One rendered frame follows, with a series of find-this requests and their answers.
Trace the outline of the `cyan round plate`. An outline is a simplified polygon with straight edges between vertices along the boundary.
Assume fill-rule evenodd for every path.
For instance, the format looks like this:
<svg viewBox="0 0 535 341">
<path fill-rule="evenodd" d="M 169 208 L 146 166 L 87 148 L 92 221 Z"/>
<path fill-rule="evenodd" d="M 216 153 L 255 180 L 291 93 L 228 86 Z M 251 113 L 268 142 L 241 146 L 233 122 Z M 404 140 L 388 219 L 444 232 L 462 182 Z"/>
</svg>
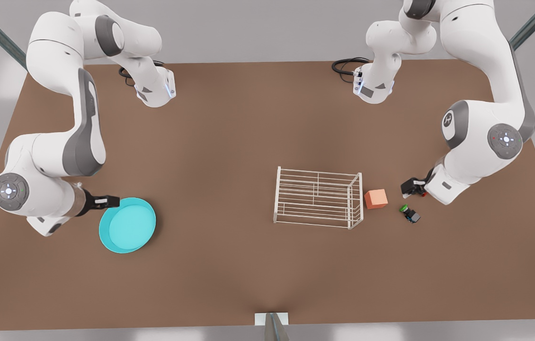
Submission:
<svg viewBox="0 0 535 341">
<path fill-rule="evenodd" d="M 98 227 L 99 239 L 108 250 L 127 254 L 143 247 L 153 236 L 156 214 L 144 199 L 129 197 L 119 207 L 105 211 Z"/>
</svg>

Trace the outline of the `orange cube block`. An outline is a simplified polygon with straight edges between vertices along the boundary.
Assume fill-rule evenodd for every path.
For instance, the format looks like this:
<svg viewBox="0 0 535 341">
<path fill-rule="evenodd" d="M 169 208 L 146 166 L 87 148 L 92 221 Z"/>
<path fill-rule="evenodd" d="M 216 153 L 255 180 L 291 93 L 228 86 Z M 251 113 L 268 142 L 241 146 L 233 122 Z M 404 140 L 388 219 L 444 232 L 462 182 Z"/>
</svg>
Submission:
<svg viewBox="0 0 535 341">
<path fill-rule="evenodd" d="M 369 190 L 364 195 L 367 209 L 377 209 L 385 207 L 388 204 L 386 190 L 383 188 Z"/>
</svg>

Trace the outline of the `green button switch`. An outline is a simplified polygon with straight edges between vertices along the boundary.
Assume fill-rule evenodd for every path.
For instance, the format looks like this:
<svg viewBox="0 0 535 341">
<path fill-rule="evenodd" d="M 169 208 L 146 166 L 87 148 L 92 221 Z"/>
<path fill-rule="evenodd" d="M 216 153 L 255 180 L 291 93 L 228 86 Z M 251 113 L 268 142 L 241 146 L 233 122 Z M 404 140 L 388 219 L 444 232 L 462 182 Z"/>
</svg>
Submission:
<svg viewBox="0 0 535 341">
<path fill-rule="evenodd" d="M 411 223 L 416 223 L 421 218 L 416 211 L 410 209 L 406 204 L 400 207 L 399 211 L 404 214 L 405 218 Z"/>
</svg>

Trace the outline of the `silver frame post with foot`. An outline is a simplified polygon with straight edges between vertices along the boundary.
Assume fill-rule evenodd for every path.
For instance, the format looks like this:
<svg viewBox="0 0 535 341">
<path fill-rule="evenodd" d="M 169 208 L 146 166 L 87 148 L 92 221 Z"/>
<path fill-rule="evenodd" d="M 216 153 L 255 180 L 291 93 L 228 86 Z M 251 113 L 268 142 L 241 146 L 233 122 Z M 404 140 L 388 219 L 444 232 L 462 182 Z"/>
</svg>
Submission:
<svg viewBox="0 0 535 341">
<path fill-rule="evenodd" d="M 290 341 L 284 326 L 289 325 L 289 313 L 255 313 L 255 326 L 264 326 L 264 341 Z"/>
</svg>

